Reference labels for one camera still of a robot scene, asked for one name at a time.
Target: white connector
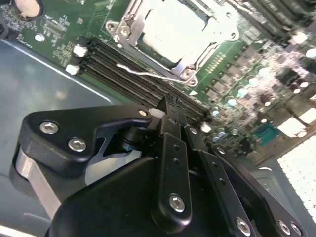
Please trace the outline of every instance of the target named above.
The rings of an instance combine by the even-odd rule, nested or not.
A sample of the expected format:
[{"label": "white connector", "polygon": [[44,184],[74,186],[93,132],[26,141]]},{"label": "white connector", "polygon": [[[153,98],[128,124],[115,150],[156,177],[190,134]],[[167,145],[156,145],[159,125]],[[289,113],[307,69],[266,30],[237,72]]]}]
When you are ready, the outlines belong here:
[{"label": "white connector", "polygon": [[203,122],[201,126],[201,131],[205,133],[209,133],[212,130],[212,128],[206,123]]},{"label": "white connector", "polygon": [[86,47],[82,47],[79,44],[77,44],[74,47],[73,50],[74,54],[77,55],[78,57],[84,57],[86,55],[86,53],[88,52],[88,49]]},{"label": "white connector", "polygon": [[79,72],[79,70],[80,70],[79,66],[75,66],[72,64],[68,64],[66,66],[66,72],[71,75],[76,75]]}]

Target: metal plate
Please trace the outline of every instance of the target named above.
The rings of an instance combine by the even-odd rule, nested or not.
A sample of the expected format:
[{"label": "metal plate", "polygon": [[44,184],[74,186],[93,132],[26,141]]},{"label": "metal plate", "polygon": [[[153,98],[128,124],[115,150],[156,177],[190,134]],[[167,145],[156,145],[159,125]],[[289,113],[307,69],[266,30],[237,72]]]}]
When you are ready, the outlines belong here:
[{"label": "metal plate", "polygon": [[23,46],[0,41],[0,223],[43,236],[50,221],[40,202],[17,191],[8,176],[24,116],[35,111],[119,104],[70,77]]}]

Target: green circuit board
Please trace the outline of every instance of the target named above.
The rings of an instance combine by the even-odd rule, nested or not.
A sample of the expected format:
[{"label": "green circuit board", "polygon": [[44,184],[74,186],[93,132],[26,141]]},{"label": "green circuit board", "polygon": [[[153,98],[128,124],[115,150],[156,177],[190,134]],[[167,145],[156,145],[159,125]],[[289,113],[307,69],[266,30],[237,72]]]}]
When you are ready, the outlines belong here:
[{"label": "green circuit board", "polygon": [[[19,18],[12,6],[3,6],[2,8],[8,25],[21,32],[18,40],[22,44],[57,65],[66,67],[72,50],[77,44],[78,36],[98,37],[103,41],[113,43],[104,24],[109,20],[119,21],[128,7],[129,1],[56,0],[44,1],[44,3],[46,6],[45,15],[31,22]],[[241,33],[247,28],[249,25],[245,22],[239,26]],[[42,34],[45,40],[43,42],[35,40],[36,34]],[[209,106],[209,97],[205,95],[205,89],[210,86],[214,79],[218,78],[219,72],[223,71],[227,64],[241,53],[241,49],[245,45],[246,43],[242,39],[236,42],[223,43],[200,69],[197,75],[199,84],[196,88],[183,85],[175,86],[188,95],[194,90],[197,93],[194,99]]]},{"label": "green circuit board", "polygon": [[[32,21],[25,21],[18,16],[12,5],[1,6],[8,26],[19,32],[17,40],[21,44],[65,68],[69,64],[80,36],[98,38],[118,52],[128,55],[135,62],[142,63],[124,49],[118,48],[105,27],[105,23],[110,20],[118,22],[121,20],[130,1],[44,0],[43,2],[45,14]],[[226,4],[223,0],[216,0],[216,2]],[[285,103],[293,97],[293,92],[277,79],[260,78],[260,85],[257,87],[250,86],[248,81],[250,78],[257,77],[260,69],[264,67],[271,68],[274,74],[285,72],[288,65],[294,65],[297,58],[304,56],[311,45],[315,44],[316,37],[314,34],[308,34],[308,39],[300,45],[299,50],[285,53],[279,45],[262,34],[245,18],[239,16],[237,27],[240,32],[239,39],[221,43],[197,72],[197,86],[167,83],[208,110],[214,107],[219,109],[217,118],[219,124],[214,130],[224,127],[226,134],[218,142],[227,146],[232,146],[232,144],[238,146],[240,140],[247,137],[251,141],[263,139],[261,144],[266,145],[273,140],[274,136],[279,136],[279,133],[273,130],[273,125],[266,128],[266,125],[258,123],[256,113],[258,111],[266,113],[275,105]],[[253,60],[249,59],[236,66],[248,49],[253,50],[251,53]],[[282,56],[288,61],[286,65],[278,62],[278,58]],[[227,84],[223,81],[223,75],[229,75],[229,73],[234,80]],[[132,101],[132,98],[118,93],[94,77],[87,74],[80,77],[123,102]],[[316,79],[310,76],[309,80],[312,84]],[[240,86],[248,90],[246,97],[238,94]],[[210,91],[215,91],[217,97],[211,96]],[[259,98],[263,94],[270,95],[269,107],[260,104]],[[228,96],[234,97],[237,104],[230,106],[227,103]]]}]

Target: mounting hole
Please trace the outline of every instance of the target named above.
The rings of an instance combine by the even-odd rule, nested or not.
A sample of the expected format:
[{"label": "mounting hole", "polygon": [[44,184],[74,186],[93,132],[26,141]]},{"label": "mounting hole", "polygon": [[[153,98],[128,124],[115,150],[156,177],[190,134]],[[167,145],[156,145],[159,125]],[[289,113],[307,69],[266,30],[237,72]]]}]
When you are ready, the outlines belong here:
[{"label": "mounting hole", "polygon": [[215,168],[218,168],[218,164],[217,164],[217,163],[212,162],[212,165],[213,165]]},{"label": "mounting hole", "polygon": [[114,30],[114,25],[113,25],[112,23],[109,23],[109,24],[108,24],[108,29],[109,29],[110,31]]},{"label": "mounting hole", "polygon": [[174,144],[174,145],[173,145],[173,148],[174,148],[176,151],[179,151],[179,150],[180,150],[180,147],[179,147],[177,144]]},{"label": "mounting hole", "polygon": [[173,162],[174,162],[176,165],[181,165],[181,162],[180,162],[177,158],[174,158],[174,159],[173,159]]},{"label": "mounting hole", "polygon": [[221,182],[222,185],[226,185],[226,181],[222,178],[219,179],[219,182]]},{"label": "mounting hole", "polygon": [[142,115],[142,116],[147,116],[147,113],[143,110],[140,110],[139,113]]}]

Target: black dimm slot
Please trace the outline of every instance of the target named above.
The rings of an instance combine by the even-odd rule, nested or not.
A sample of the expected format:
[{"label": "black dimm slot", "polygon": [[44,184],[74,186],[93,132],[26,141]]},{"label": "black dimm slot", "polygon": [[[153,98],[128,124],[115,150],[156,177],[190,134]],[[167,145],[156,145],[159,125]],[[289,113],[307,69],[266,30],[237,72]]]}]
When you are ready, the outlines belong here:
[{"label": "black dimm slot", "polygon": [[[125,95],[129,98],[133,98],[135,103],[141,104],[147,107],[148,109],[155,107],[158,103],[158,101],[150,101],[148,98],[144,98],[140,96],[139,94],[135,93],[134,90],[129,90],[128,88],[126,88],[125,86],[122,86],[117,81],[111,79],[113,78],[112,76],[110,77],[106,76],[107,74],[98,71],[98,69],[92,66],[87,66],[87,68],[85,69],[85,74],[97,79],[98,81],[102,82],[109,88],[112,88],[115,91],[121,93],[122,95]],[[195,119],[197,117],[193,116],[188,111],[185,111],[185,115],[187,116],[187,120],[189,124],[194,124],[198,121],[197,119]]]},{"label": "black dimm slot", "polygon": [[[96,54],[97,53],[101,53],[103,56],[111,58],[113,60],[113,62],[115,63],[115,65],[117,63],[121,63],[121,64],[124,64],[124,65],[130,65],[129,59],[124,60],[123,58],[120,58],[118,56],[117,52],[110,52],[110,51],[104,52],[104,51],[102,51],[102,50],[100,50],[98,48],[96,48],[96,50],[97,50],[97,52],[95,52]],[[132,69],[132,70],[138,70],[138,68],[135,68],[133,66],[129,66],[129,68]],[[159,87],[156,83],[154,83],[152,81],[152,78],[149,77],[149,76],[137,76],[136,80],[138,80],[140,83],[144,83],[144,80],[146,80],[146,82],[149,83],[149,85],[147,85],[147,86],[153,91],[160,90],[163,94],[167,94],[168,93],[168,90],[161,89],[161,87]]]},{"label": "black dimm slot", "polygon": [[105,68],[115,71],[115,73],[117,73],[120,77],[124,78],[125,80],[127,80],[128,82],[134,84],[134,86],[137,87],[141,87],[142,90],[144,90],[147,93],[150,93],[151,95],[153,95],[154,97],[156,97],[157,99],[160,99],[162,97],[162,94],[157,94],[154,90],[148,90],[147,88],[142,87],[142,85],[140,83],[138,83],[138,77],[135,75],[131,75],[128,72],[121,70],[120,68],[118,68],[116,66],[116,63],[109,60],[109,58],[106,57],[100,57],[97,54],[93,54],[91,56],[91,58],[99,63],[101,63]]},{"label": "black dimm slot", "polygon": [[261,0],[261,5],[269,10],[282,24],[293,27],[296,25],[297,17],[287,10],[280,1]]},{"label": "black dimm slot", "polygon": [[[113,55],[113,54],[111,54],[110,52],[107,52],[107,54],[106,55],[104,55],[104,58],[107,58],[107,57],[117,57],[116,55]],[[123,73],[125,73],[125,70],[122,70],[122,69],[120,69],[120,68],[118,68],[118,67],[116,67],[115,66],[115,68],[119,71],[119,72],[123,72]],[[129,73],[125,73],[125,75],[128,77],[128,76],[132,76],[132,74],[129,74]],[[143,87],[143,84],[144,84],[144,80],[143,79],[141,79],[141,78],[138,78],[137,77],[137,79],[138,79],[138,81],[140,82],[140,85],[139,86],[141,86],[141,87]],[[155,87],[155,91],[157,91],[157,90],[160,90],[160,88],[159,87]],[[159,98],[159,99],[161,99],[165,94],[167,94],[167,93],[170,93],[170,91],[166,91],[166,92],[162,92],[161,93],[161,97]],[[202,115],[203,115],[203,113],[202,112],[199,112],[199,111],[197,111],[197,110],[195,110],[195,109],[193,109],[191,106],[188,106],[188,104],[187,103],[180,103],[180,105],[182,106],[182,107],[185,107],[184,109],[185,110],[187,110],[188,111],[188,113],[190,113],[190,115],[191,116],[194,116],[194,117],[201,117]]]},{"label": "black dimm slot", "polygon": [[[106,84],[110,88],[115,89],[119,93],[122,93],[129,98],[133,98],[136,103],[141,103],[148,108],[155,107],[159,100],[163,97],[162,94],[161,97],[155,98],[151,95],[151,93],[141,91],[141,89],[137,87],[138,85],[135,87],[135,84],[131,83],[130,80],[126,81],[126,78],[130,77],[130,75],[123,76],[120,74],[122,70],[116,66],[107,65],[107,70],[105,70],[105,68],[103,68],[105,66],[104,64],[90,60],[87,64],[88,68],[86,69],[86,73],[96,77],[99,81]],[[197,122],[195,118],[200,117],[200,114],[190,111],[190,109],[185,110],[185,113],[190,123]]]},{"label": "black dimm slot", "polygon": [[[112,58],[114,58],[116,63],[122,63],[125,65],[128,65],[128,67],[132,70],[136,70],[136,71],[145,71],[144,68],[142,68],[141,66],[139,66],[138,64],[136,64],[135,62],[133,62],[132,60],[124,57],[123,55],[118,56],[118,54],[120,54],[118,51],[114,50],[113,48],[111,48],[108,45],[105,45],[103,43],[99,43],[97,41],[97,47],[101,47],[103,50],[99,49],[99,52],[102,52],[102,54],[104,54],[105,57],[108,57],[111,55]],[[175,94],[177,97],[179,97],[181,100],[185,101],[182,102],[183,105],[193,111],[195,111],[198,115],[203,116],[204,112],[206,111],[206,108],[203,106],[200,106],[199,104],[197,104],[196,102],[194,102],[192,99],[190,99],[189,97],[183,95],[181,92],[179,92],[178,90],[176,90],[175,88],[173,88],[171,85],[165,83],[163,80],[161,79],[157,79],[154,77],[149,77],[149,76],[142,76],[142,78],[146,78],[147,80],[151,80],[153,81],[154,85],[157,87],[157,84],[160,85],[160,87],[157,87],[157,89],[164,89],[165,93],[173,93]]]},{"label": "black dimm slot", "polygon": [[[107,52],[106,57],[100,51],[96,51],[94,53],[94,55],[97,55],[99,58],[109,58],[109,59],[111,59],[111,64],[113,64],[116,68],[118,68],[117,67],[118,61],[116,60],[117,56],[112,54],[111,52]],[[121,71],[123,71],[126,74],[132,76],[134,78],[134,81],[138,82],[139,85],[142,85],[144,83],[144,79],[146,81],[150,82],[145,76],[141,76],[140,77],[140,76],[136,76],[136,75],[131,75],[130,73],[126,72],[125,70],[121,70]],[[154,85],[153,82],[150,83],[149,85],[146,85],[146,88],[152,93],[159,93],[160,98],[167,93],[167,91],[158,90],[157,86]]]},{"label": "black dimm slot", "polygon": [[257,28],[264,36],[270,39],[274,39],[276,37],[276,35],[274,34],[274,30],[270,27],[267,27],[267,25],[260,24],[260,22],[255,20],[251,15],[242,10],[239,10],[238,8],[236,8],[236,11],[240,15],[242,15],[247,21],[249,21],[255,28]]},{"label": "black dimm slot", "polygon": [[[126,90],[125,88],[119,87],[116,83],[113,83],[112,81],[108,80],[107,77],[105,77],[104,75],[99,74],[98,72],[96,72],[95,70],[93,70],[90,67],[87,67],[86,71],[84,73],[89,75],[89,76],[91,76],[91,77],[93,77],[94,79],[97,79],[101,83],[105,84],[106,86],[108,86],[111,89],[114,89],[115,91],[119,92],[122,95],[125,95],[125,96],[127,96],[129,98],[135,96],[135,94],[132,91],[129,91],[129,90]],[[148,103],[144,103],[145,100],[141,99],[141,97],[137,97],[135,102],[139,103],[141,105],[144,105],[144,106],[149,108]]]},{"label": "black dimm slot", "polygon": [[283,31],[283,24],[275,18],[267,9],[264,8],[264,6],[261,5],[261,2],[257,0],[248,0],[248,3],[255,8],[258,12],[260,12],[267,20],[269,23],[274,25],[279,32],[277,34],[286,34],[286,32]]},{"label": "black dimm slot", "polygon": [[127,90],[129,90],[129,88],[133,88],[133,92],[135,95],[140,95],[144,100],[154,101],[152,103],[153,106],[155,106],[159,102],[159,98],[155,98],[150,93],[142,90],[141,88],[138,88],[137,86],[135,86],[135,84],[130,82],[130,80],[128,80],[126,76],[118,73],[115,69],[111,70],[111,68],[107,66],[96,61],[90,61],[90,63],[88,64],[88,67],[97,71],[99,74],[104,75],[108,80],[111,80],[112,82],[118,84],[120,87],[123,87]]},{"label": "black dimm slot", "polygon": [[305,1],[296,1],[296,0],[280,0],[282,1],[288,9],[297,14],[306,14],[307,12],[312,12],[313,8],[308,7]]}]

